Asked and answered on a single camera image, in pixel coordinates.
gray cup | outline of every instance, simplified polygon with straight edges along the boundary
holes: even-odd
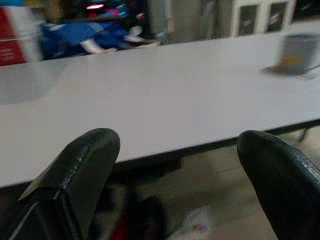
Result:
[[[320,35],[301,33],[284,38],[279,67],[292,74],[303,74],[320,64]]]

